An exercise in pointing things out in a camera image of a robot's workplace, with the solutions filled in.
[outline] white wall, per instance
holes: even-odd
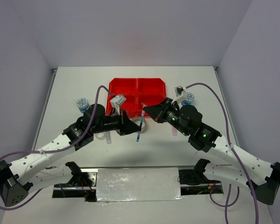
[[[0,0],[0,156],[31,149],[51,74],[11,1]]]
[[[251,0],[13,0],[51,67],[219,65]]]
[[[241,146],[280,162],[280,0],[253,0],[219,65]],[[270,211],[280,224],[280,190]]]

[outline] white table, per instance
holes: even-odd
[[[99,85],[109,86],[115,77],[160,77],[167,88],[167,96],[175,98],[174,87],[202,82],[210,85],[223,97],[213,67],[61,67],[58,68],[36,149],[53,140],[63,129],[74,123],[82,114],[76,101],[85,97],[94,103]],[[212,93],[204,86],[192,87],[194,105],[203,115],[203,122],[226,134],[222,109]],[[106,106],[107,92],[102,90],[99,103]],[[235,142],[233,132],[231,140]],[[147,129],[136,142],[137,134],[124,137],[111,132],[112,144],[95,140],[75,154],[59,160],[57,165],[75,161],[81,167],[150,167],[150,166],[192,166],[200,158],[216,164],[225,161],[198,152],[182,134],[172,135],[169,124],[157,124],[147,119]]]
[[[174,98],[174,87],[196,82],[210,85],[223,100],[213,67],[61,67],[58,68],[49,102],[36,142],[39,148],[74,123],[82,114],[76,106],[78,98],[94,102],[97,87],[108,86],[114,77],[160,77],[167,85],[167,96]],[[195,95],[195,106],[203,114],[203,122],[225,133],[224,117],[212,93],[202,86],[189,90]],[[106,105],[107,93],[102,90],[99,103]],[[156,124],[148,119],[147,131],[136,143],[136,134],[120,137],[112,132],[112,144],[95,139],[56,165],[75,161],[81,167],[155,167],[193,166],[200,158],[226,165],[223,160],[197,152],[179,134],[172,135],[168,124]],[[231,131],[231,140],[235,142]],[[214,205],[208,195],[186,196],[165,202],[85,203],[81,198],[52,199],[53,188],[47,188],[28,206],[6,212],[3,224],[113,223],[113,224],[196,224],[224,223],[224,209]],[[231,201],[235,198],[232,192]],[[214,195],[224,203],[226,195]],[[272,224],[268,207],[259,203],[261,224]],[[238,202],[229,209],[232,224],[254,223],[254,205],[249,193],[241,192]]]

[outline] small white object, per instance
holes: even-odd
[[[177,136],[177,129],[175,127],[172,127],[172,135]]]
[[[115,112],[119,114],[119,107],[125,102],[126,98],[124,95],[117,95],[113,99],[110,100],[110,103],[113,108],[115,108]]]
[[[112,143],[110,132],[106,132],[106,142],[107,142],[107,144],[111,144]]]
[[[43,149],[40,149],[39,151],[40,151],[40,154],[46,158],[46,160],[49,160],[47,154],[45,153],[45,151]]]
[[[181,94],[179,94],[177,92],[177,88],[182,88],[183,89]],[[171,102],[172,105],[174,104],[174,102],[177,102],[178,104],[180,104],[183,100],[185,100],[187,98],[187,93],[185,91],[185,88],[183,88],[181,86],[175,87],[175,94],[176,94],[176,98]]]
[[[84,113],[88,109],[88,107],[89,107],[88,100],[85,99],[85,98],[78,99],[77,106],[78,106],[80,112]]]
[[[106,134],[105,134],[104,132],[96,133],[96,134],[95,134],[95,137],[96,137],[98,140],[103,140],[103,139],[105,139]]]

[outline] white backdrop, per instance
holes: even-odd
[[[280,162],[280,0],[253,0],[219,78],[241,147]],[[280,188],[269,208],[280,224]]]
[[[51,67],[219,65],[251,0],[13,0]]]
[[[11,1],[0,0],[0,157],[31,149],[51,74]]]

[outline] tape roll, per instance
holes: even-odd
[[[142,119],[142,117],[135,117],[135,118],[132,119],[132,122],[134,122],[137,125],[140,125],[141,119]],[[145,121],[145,119],[143,119],[143,123],[142,123],[142,127],[141,127],[141,133],[145,130],[145,128],[146,128],[146,121]]]
[[[187,96],[187,98],[184,101],[182,101],[182,106],[191,105],[192,102],[194,101],[195,97],[194,97],[193,93],[187,92],[186,96]]]
[[[103,139],[105,139],[106,134],[105,134],[104,132],[102,132],[102,133],[96,133],[96,134],[95,134],[95,137],[96,137],[98,140],[103,140]]]

